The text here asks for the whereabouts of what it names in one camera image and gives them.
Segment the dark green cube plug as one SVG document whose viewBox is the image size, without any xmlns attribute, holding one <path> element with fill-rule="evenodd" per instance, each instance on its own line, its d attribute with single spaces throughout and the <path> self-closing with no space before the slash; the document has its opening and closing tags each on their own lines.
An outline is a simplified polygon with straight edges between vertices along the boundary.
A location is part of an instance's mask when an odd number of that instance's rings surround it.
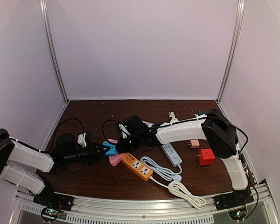
<svg viewBox="0 0 280 224">
<path fill-rule="evenodd" d="M 203 115 L 203 114 L 206 114 L 207 112 L 206 111 L 201 111 L 201 110 L 199 110 L 198 111 L 198 115 L 200 116 L 200 115 Z"/>
</svg>

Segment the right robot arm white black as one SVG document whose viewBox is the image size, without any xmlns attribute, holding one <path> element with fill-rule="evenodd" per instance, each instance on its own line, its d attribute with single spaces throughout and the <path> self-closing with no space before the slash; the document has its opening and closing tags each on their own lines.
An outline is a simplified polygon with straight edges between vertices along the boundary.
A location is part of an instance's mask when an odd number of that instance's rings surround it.
<svg viewBox="0 0 280 224">
<path fill-rule="evenodd" d="M 115 147 L 120 153 L 127 153 L 139 147 L 156 147 L 184 140 L 206 140 L 213 154 L 221 159 L 232 183 L 230 202 L 240 206 L 249 196 L 249 178 L 245 172 L 243 147 L 238 144 L 240 128 L 232 124 L 219 110 L 195 118 L 178 120 L 148 126 L 137 115 L 132 115 L 115 126 L 121 137 Z"/>
</svg>

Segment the orange power strip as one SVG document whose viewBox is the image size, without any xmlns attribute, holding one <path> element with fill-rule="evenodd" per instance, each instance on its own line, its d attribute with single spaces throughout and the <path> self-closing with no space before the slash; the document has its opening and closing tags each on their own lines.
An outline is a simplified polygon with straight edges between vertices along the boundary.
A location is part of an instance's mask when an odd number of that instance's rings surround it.
<svg viewBox="0 0 280 224">
<path fill-rule="evenodd" d="M 130 153 L 125 154 L 122 158 L 122 163 L 126 165 L 131 171 L 133 171 L 137 176 L 139 176 L 144 181 L 149 181 L 150 177 L 153 176 L 153 170 L 147 165 L 142 163 L 136 157 Z"/>
</svg>

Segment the blue square plug adapter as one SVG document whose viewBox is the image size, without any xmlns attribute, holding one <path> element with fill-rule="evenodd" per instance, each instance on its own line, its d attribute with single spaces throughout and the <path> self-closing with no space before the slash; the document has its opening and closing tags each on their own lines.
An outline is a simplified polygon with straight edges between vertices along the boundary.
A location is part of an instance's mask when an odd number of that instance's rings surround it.
<svg viewBox="0 0 280 224">
<path fill-rule="evenodd" d="M 109 143 L 108 141 L 103 142 L 104 153 L 106 156 L 114 156 L 117 153 L 116 145 Z"/>
</svg>

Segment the light blue power strip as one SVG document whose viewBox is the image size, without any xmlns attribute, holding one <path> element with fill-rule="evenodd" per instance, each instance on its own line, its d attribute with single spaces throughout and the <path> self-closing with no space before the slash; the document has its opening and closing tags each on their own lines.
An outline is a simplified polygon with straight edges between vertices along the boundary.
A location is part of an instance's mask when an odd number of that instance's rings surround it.
<svg viewBox="0 0 280 224">
<path fill-rule="evenodd" d="M 161 145 L 161 149 L 173 167 L 178 167 L 181 165 L 182 159 L 171 144 L 163 144 Z"/>
</svg>

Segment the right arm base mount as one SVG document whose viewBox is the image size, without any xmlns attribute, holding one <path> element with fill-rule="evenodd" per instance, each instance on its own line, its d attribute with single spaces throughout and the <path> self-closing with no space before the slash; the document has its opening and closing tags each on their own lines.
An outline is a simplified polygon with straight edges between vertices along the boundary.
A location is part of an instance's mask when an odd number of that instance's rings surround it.
<svg viewBox="0 0 280 224">
<path fill-rule="evenodd" d="M 230 209 L 252 203 L 254 198 L 250 187 L 244 190 L 233 190 L 231 193 L 224 193 L 214 197 L 217 210 Z"/>
</svg>

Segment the pink triangular power socket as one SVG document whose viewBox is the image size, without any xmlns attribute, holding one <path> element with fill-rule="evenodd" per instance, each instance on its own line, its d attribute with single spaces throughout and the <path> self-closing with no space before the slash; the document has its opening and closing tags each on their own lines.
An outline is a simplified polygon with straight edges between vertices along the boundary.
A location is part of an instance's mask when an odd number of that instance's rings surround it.
<svg viewBox="0 0 280 224">
<path fill-rule="evenodd" d="M 119 153 L 117 151 L 116 155 L 114 156 L 109 156 L 109 162 L 110 164 L 115 167 L 117 166 L 120 162 L 121 162 L 121 159 L 122 157 L 125 155 L 125 153 Z"/>
</svg>

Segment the purple power strip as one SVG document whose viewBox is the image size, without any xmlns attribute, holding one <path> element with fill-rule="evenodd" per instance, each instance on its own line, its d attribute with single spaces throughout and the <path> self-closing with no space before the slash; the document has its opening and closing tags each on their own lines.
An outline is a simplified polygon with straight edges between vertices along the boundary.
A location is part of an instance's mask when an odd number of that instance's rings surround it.
<svg viewBox="0 0 280 224">
<path fill-rule="evenodd" d="M 146 124 L 148 127 L 152 127 L 154 123 L 147 122 L 147 121 L 142 121 L 144 124 Z"/>
</svg>

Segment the light pink charger plug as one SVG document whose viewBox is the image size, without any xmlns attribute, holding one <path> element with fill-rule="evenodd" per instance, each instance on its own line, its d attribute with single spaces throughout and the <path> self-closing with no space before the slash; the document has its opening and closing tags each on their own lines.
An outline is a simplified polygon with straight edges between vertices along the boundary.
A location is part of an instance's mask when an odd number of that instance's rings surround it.
<svg viewBox="0 0 280 224">
<path fill-rule="evenodd" d="M 199 148 L 200 147 L 200 142 L 199 142 L 199 140 L 190 140 L 188 142 L 188 146 L 190 148 Z"/>
</svg>

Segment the red plug adapter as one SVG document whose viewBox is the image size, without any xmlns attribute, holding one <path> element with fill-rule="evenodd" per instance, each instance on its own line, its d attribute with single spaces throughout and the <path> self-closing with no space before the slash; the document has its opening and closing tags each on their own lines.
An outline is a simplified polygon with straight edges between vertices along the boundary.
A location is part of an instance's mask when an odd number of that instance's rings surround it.
<svg viewBox="0 0 280 224">
<path fill-rule="evenodd" d="M 200 166 L 210 166 L 215 160 L 215 155 L 210 148 L 201 149 L 197 155 Z"/>
</svg>

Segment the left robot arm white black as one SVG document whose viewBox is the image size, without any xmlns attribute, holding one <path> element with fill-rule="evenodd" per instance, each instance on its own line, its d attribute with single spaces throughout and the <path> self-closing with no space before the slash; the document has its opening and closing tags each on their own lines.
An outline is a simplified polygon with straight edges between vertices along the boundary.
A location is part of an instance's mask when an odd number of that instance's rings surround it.
<svg viewBox="0 0 280 224">
<path fill-rule="evenodd" d="M 109 146 L 93 142 L 90 132 L 84 132 L 78 137 L 71 133 L 61 134 L 56 140 L 55 148 L 46 152 L 11 137 L 6 129 L 1 128 L 0 178 L 27 189 L 47 207 L 54 207 L 58 198 L 53 186 L 45 177 L 32 174 L 24 166 L 59 175 L 71 164 L 97 162 L 109 149 Z"/>
</svg>

